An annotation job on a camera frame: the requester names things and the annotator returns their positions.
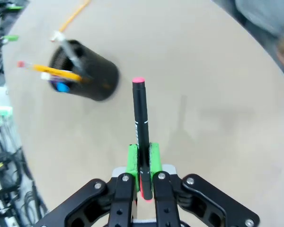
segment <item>pencil cup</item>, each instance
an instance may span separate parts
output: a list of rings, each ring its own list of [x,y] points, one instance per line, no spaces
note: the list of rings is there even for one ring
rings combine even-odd
[[[81,82],[67,81],[61,83],[50,81],[52,88],[58,92],[67,92],[91,98],[95,101],[102,101],[110,97],[119,81],[119,73],[115,64],[76,40],[69,40],[68,42],[81,60],[82,66],[90,78],[82,76]],[[80,75],[61,47],[53,54],[49,66],[59,70],[72,71]]]

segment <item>pink marker tip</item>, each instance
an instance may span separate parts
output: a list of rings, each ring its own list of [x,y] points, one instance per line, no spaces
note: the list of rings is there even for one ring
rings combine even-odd
[[[19,68],[23,68],[24,65],[25,65],[24,61],[18,61],[17,62],[17,67],[19,67]]]
[[[145,79],[143,77],[136,77],[133,79],[133,83],[143,83]]]

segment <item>screw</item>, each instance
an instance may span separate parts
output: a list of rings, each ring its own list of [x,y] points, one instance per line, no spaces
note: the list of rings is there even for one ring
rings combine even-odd
[[[123,181],[128,181],[128,180],[129,180],[128,175],[124,175],[124,176],[122,177],[122,180],[123,180]]]
[[[190,185],[193,185],[195,180],[193,178],[189,177],[189,178],[187,178],[186,182]]]
[[[164,173],[160,173],[160,174],[158,175],[158,178],[159,178],[160,180],[163,180],[163,179],[165,178],[165,174],[164,174]]]
[[[245,225],[246,225],[247,227],[253,227],[254,224],[255,224],[254,221],[251,220],[251,219],[247,219],[247,220],[245,221]]]
[[[102,186],[101,183],[96,183],[95,184],[95,189],[99,189],[99,188],[101,188],[101,186]]]

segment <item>beige tabletop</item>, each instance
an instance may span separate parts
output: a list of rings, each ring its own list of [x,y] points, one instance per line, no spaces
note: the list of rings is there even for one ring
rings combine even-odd
[[[61,94],[16,62],[48,64],[53,31],[80,4],[32,1],[11,31],[19,40],[3,50],[15,121],[46,205],[126,165],[135,143],[131,80],[145,77],[162,162],[180,177],[201,175],[256,212],[261,226],[283,227],[284,75],[265,50],[209,0],[93,0],[65,35],[116,64],[118,89],[102,103]],[[140,204],[139,217],[154,217],[153,204]]]

